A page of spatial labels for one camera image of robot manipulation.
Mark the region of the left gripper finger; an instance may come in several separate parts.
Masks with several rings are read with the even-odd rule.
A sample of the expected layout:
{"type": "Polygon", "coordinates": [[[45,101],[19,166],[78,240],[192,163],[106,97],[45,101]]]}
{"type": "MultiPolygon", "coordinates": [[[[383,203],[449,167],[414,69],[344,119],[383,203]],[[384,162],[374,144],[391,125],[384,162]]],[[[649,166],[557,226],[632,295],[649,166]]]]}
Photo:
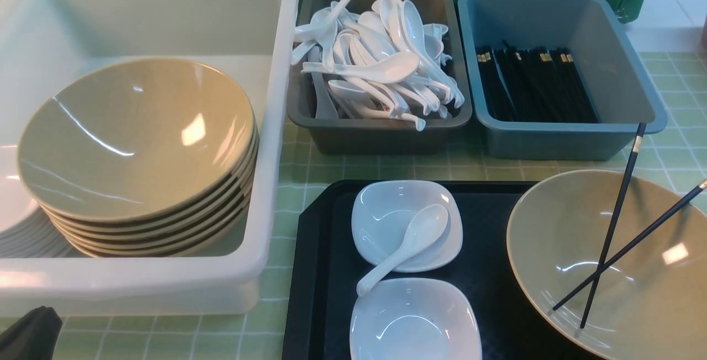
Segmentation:
{"type": "Polygon", "coordinates": [[[62,320],[55,309],[40,306],[1,334],[1,359],[52,359],[62,320]]]}

